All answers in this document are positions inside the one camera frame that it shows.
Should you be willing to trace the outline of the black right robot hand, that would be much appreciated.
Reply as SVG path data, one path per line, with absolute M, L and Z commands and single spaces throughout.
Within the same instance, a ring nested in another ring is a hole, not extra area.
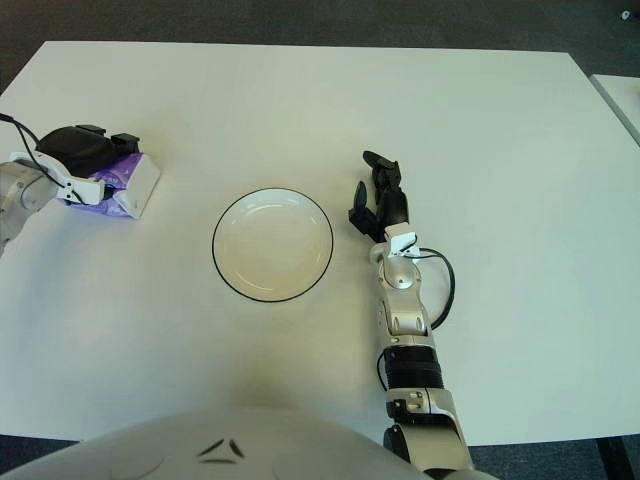
M 367 189 L 360 181 L 348 211 L 349 222 L 375 242 L 370 251 L 372 263 L 386 258 L 416 261 L 419 258 L 417 235 L 409 227 L 408 200 L 400 187 L 399 164 L 369 150 L 362 156 L 372 170 L 376 210 L 367 207 Z

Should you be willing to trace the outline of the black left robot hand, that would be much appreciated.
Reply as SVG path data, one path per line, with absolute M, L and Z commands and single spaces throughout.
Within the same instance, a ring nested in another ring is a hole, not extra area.
M 66 126 L 44 136 L 33 151 L 14 152 L 9 159 L 43 174 L 56 198 L 97 205 L 118 188 L 96 175 L 137 154 L 138 143 L 138 137 L 126 133 L 108 137 L 94 125 Z

